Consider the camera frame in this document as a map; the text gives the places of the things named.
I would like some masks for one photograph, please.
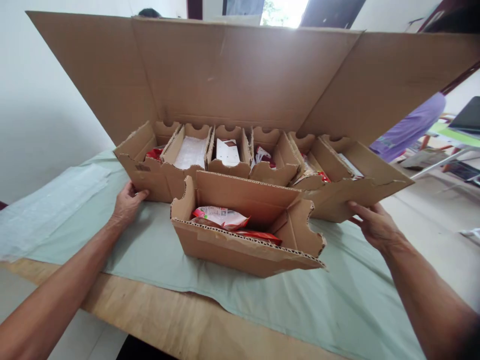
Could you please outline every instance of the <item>forearm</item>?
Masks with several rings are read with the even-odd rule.
[[[104,267],[123,229],[119,222],[110,220],[2,323],[1,359],[46,359],[49,356]]]
[[[478,315],[405,238],[392,243],[380,252],[425,356],[454,358]]]

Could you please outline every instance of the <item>open cardboard box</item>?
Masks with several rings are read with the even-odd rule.
[[[267,161],[256,163],[251,169],[249,179],[266,184],[287,186],[290,180],[297,175],[300,166],[294,147],[287,135],[278,129],[264,131],[257,126],[252,130],[251,142],[254,153],[258,146],[270,153],[276,168],[270,168],[270,163]]]
[[[303,162],[300,153],[308,154],[308,159],[316,161],[332,181],[323,182],[321,176],[310,176],[292,185],[303,191],[305,199],[313,201],[313,218],[341,223],[354,215],[346,205],[348,200],[368,207],[414,183],[368,147],[350,138],[333,141],[328,135],[300,139],[294,133],[288,136],[297,146],[299,159]],[[364,178],[353,179],[354,174],[339,153],[362,172]]]
[[[114,151],[116,158],[138,190],[150,190],[147,200],[169,203],[174,199],[169,191],[166,170],[161,158],[145,157],[154,147],[165,145],[166,152],[179,133],[182,125],[174,122],[171,126],[161,121],[147,122],[134,131]]]
[[[325,267],[318,257],[326,242],[310,230],[314,206],[301,199],[301,191],[206,171],[197,172],[196,186],[190,176],[185,184],[183,197],[171,204],[170,219],[186,255],[261,278]],[[197,207],[209,205],[251,216],[249,229],[274,234],[282,246],[190,222]]]
[[[232,139],[236,141],[240,163],[235,166],[228,166],[216,158],[217,139]],[[211,156],[212,160],[208,164],[208,171],[243,179],[249,178],[252,156],[250,152],[250,144],[243,128],[235,126],[233,130],[227,130],[224,125],[216,127],[214,136],[212,136],[211,145],[213,146],[213,153]]]
[[[204,163],[212,155],[210,144],[212,128],[208,125],[195,129],[193,125],[174,122],[167,126],[156,121],[153,126],[147,122],[122,142],[113,152],[138,190],[149,190],[149,201],[171,203],[183,195],[184,179],[187,175],[195,179],[197,170],[204,167],[192,165],[188,169],[176,168],[173,164],[182,147],[185,136],[207,139]],[[145,157],[156,146],[166,144],[160,160]]]
[[[369,145],[480,60],[480,36],[470,34],[27,14],[116,145],[145,121],[329,134]],[[315,190],[322,204],[315,216],[346,219],[347,197],[362,203],[405,186],[383,183],[385,174],[405,180],[389,165],[353,160],[375,180]],[[256,171],[252,179],[268,181]]]

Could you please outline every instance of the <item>hand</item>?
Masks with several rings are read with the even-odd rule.
[[[361,218],[358,220],[351,217],[349,220],[360,227],[365,239],[375,249],[383,252],[390,247],[408,243],[390,214],[379,203],[368,209],[354,201],[349,201],[348,207]]]
[[[135,194],[134,184],[129,181],[125,187],[116,196],[115,210],[111,216],[111,221],[127,227],[134,222],[140,203],[149,195],[148,190],[140,191]]]

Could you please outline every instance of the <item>white package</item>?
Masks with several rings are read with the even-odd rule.
[[[205,169],[206,149],[206,138],[198,139],[196,137],[185,136],[173,166],[175,166],[177,169],[186,170],[192,165],[198,165],[202,169]]]
[[[240,163],[239,148],[235,139],[216,139],[216,158],[225,166],[234,167]]]
[[[0,211],[0,261],[15,261],[41,245],[107,185],[110,170],[69,167],[34,193]]]

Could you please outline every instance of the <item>floor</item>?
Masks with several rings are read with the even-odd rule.
[[[469,164],[480,168],[478,159]],[[458,233],[480,227],[480,188],[435,170],[382,204],[440,276],[480,312],[480,244]],[[35,286],[0,268],[0,289],[1,322]],[[113,360],[126,337],[123,331],[79,310],[49,359]]]

